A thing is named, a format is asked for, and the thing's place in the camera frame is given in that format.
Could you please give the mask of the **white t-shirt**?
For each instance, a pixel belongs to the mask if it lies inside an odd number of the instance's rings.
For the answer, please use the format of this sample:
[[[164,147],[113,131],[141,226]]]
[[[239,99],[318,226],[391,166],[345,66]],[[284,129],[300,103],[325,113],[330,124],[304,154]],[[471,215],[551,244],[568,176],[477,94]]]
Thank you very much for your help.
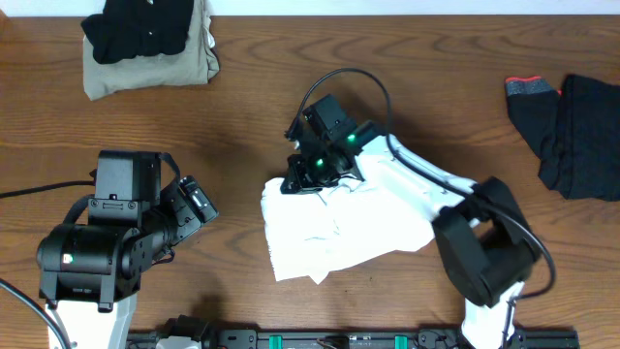
[[[429,220],[383,188],[344,179],[313,194],[283,194],[265,183],[261,208],[274,277],[310,277],[351,268],[392,251],[416,252],[433,238]]]

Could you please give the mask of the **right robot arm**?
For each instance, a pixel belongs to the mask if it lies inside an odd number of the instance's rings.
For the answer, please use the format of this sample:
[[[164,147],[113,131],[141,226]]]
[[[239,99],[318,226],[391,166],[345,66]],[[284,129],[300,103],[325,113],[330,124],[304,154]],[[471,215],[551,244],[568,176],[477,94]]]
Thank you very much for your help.
[[[473,348],[509,348],[517,339],[515,305],[539,259],[550,257],[533,234],[509,187],[447,173],[403,147],[371,121],[338,121],[285,134],[297,153],[288,159],[284,194],[324,194],[345,180],[378,184],[425,214],[446,274],[465,298],[460,332]]]

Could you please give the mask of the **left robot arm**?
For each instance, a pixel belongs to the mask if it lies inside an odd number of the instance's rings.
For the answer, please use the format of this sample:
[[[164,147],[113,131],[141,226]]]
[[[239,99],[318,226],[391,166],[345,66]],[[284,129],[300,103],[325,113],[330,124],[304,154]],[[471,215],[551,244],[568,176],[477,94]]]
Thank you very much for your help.
[[[124,198],[105,182],[75,203],[37,250],[46,314],[76,348],[123,348],[141,276],[219,212],[190,175]]]

